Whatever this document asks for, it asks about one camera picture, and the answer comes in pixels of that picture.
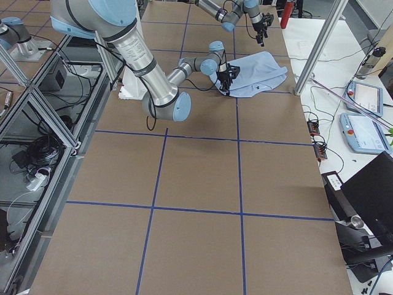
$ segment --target blue joint cap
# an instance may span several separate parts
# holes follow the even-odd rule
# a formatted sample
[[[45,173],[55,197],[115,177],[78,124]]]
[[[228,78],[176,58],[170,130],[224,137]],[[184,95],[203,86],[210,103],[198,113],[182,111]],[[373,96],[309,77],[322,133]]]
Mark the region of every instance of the blue joint cap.
[[[5,50],[11,49],[11,44],[9,44],[6,40],[0,39],[0,45],[4,47]]]
[[[214,41],[209,44],[210,51],[219,51],[223,49],[224,49],[224,45],[221,41]]]
[[[222,23],[221,26],[227,32],[232,32],[235,29],[235,25],[232,23]]]
[[[182,122],[188,118],[191,111],[191,97],[187,92],[180,93],[173,109],[173,121]]]
[[[50,19],[52,20],[53,29],[60,33],[84,39],[94,39],[96,36],[93,32],[88,32],[83,29],[77,28],[76,26],[71,26],[67,23],[62,22],[61,20],[58,20],[57,18],[54,18],[53,16],[50,16]]]
[[[88,2],[103,20],[115,26],[128,26],[136,17],[135,1],[88,0]]]
[[[218,64],[212,59],[204,60],[201,63],[201,72],[204,75],[210,76],[216,71],[217,66]]]
[[[22,25],[23,22],[18,17],[6,17],[1,20],[6,25]]]
[[[244,0],[244,6],[247,8],[253,8],[255,6],[258,6],[258,1],[257,0]]]

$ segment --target red fire extinguisher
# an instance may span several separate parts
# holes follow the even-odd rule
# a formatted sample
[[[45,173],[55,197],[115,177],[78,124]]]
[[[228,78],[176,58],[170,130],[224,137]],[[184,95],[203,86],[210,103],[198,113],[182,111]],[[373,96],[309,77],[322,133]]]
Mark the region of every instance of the red fire extinguisher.
[[[288,19],[292,14],[294,6],[295,6],[294,0],[287,0],[287,2],[285,3],[284,12],[282,13],[281,23],[280,23],[282,29],[285,29],[287,27]]]

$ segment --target cloth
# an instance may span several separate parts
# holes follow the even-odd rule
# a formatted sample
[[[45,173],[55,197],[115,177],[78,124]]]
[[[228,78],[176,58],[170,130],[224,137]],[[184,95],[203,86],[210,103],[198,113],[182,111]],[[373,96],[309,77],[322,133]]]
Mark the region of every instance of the cloth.
[[[281,68],[274,57],[266,51],[232,60],[229,63],[240,67],[238,77],[233,80],[229,88],[229,95],[232,97],[253,97],[259,92],[273,90],[287,78],[285,73],[288,69],[285,66]],[[214,83],[217,74],[210,75],[210,80]],[[217,81],[216,87],[220,88],[220,81]]]

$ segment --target white cloth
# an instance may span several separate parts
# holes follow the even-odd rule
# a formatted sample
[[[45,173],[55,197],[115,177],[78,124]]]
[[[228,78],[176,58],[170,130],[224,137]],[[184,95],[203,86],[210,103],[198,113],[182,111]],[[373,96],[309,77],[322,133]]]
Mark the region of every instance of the white cloth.
[[[239,66],[240,73],[230,86],[230,96],[249,98],[255,94],[273,90],[286,79],[287,68],[280,67],[274,57],[266,51],[229,61],[232,66]],[[210,80],[217,80],[216,73],[210,75]]]

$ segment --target white table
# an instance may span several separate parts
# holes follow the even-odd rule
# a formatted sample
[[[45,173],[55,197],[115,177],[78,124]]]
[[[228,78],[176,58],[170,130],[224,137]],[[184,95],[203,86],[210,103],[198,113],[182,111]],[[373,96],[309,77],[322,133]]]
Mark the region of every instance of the white table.
[[[283,30],[289,56],[291,58],[307,59],[323,24],[323,20],[290,18],[287,28]],[[352,55],[353,53],[360,50],[361,47],[357,43],[348,25],[345,21],[340,20],[337,23],[319,60],[340,59],[342,57]],[[344,87],[354,75],[364,56],[364,52],[360,51],[357,54],[348,58],[344,58],[340,61],[320,61],[317,63],[313,71],[315,74],[315,80],[329,88]],[[305,63],[306,60],[291,59],[291,65],[295,75],[300,75]],[[393,104],[393,101],[391,100],[388,92],[384,88],[378,76],[367,76],[367,78],[365,80],[361,80],[361,82],[382,87],[384,89],[384,102],[387,104]],[[307,107],[309,106],[311,111],[318,115],[319,119],[331,119],[331,116],[315,109],[310,91],[312,86],[316,85],[312,82],[308,82],[301,95],[302,103],[306,105],[303,107],[303,109],[305,111],[309,111],[309,108]],[[334,89],[334,91],[337,94],[342,95],[344,89],[338,88]],[[338,98],[319,88],[313,88],[313,93],[318,109],[331,114],[336,111],[340,101]],[[352,175],[356,174],[360,169],[362,169],[366,164],[368,164],[372,159],[374,159],[376,155],[357,154],[352,152],[340,130],[340,114],[343,112],[351,111],[346,109],[344,103],[341,103],[332,124],[328,148],[337,152],[343,158],[344,169],[340,173],[340,177],[345,182]],[[393,122],[392,108],[384,108],[383,119]],[[319,129],[321,135],[326,140],[329,137],[329,127],[330,122],[324,120],[320,122]],[[321,173],[340,170],[341,160],[330,151],[327,151],[327,156],[328,159],[322,161],[321,163]],[[359,283],[351,271],[348,272],[348,276],[351,281],[353,293],[355,295],[360,295],[363,288],[368,287],[368,282],[364,284]],[[373,292],[373,295],[378,294],[378,292],[393,293],[393,271],[385,272],[382,275],[376,289]]]

